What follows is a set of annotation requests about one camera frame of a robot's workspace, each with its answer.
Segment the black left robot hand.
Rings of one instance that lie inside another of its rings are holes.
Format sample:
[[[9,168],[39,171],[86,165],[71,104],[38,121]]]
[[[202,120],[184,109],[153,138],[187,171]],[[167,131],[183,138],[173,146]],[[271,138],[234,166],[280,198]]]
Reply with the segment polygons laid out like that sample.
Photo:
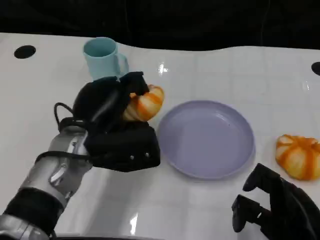
[[[143,75],[142,71],[134,71],[120,78],[108,76],[87,83],[75,98],[73,117],[93,132],[108,132],[122,121],[131,93],[142,96],[149,92]]]

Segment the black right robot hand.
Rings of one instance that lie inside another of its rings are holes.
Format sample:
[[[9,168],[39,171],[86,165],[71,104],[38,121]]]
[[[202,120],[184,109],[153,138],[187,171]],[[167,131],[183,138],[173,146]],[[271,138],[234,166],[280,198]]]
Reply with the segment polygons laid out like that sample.
[[[258,225],[269,240],[320,238],[320,210],[301,188],[261,163],[250,173],[242,189],[249,192],[255,188],[269,194],[270,209],[239,194],[231,206],[236,233],[251,223]]]

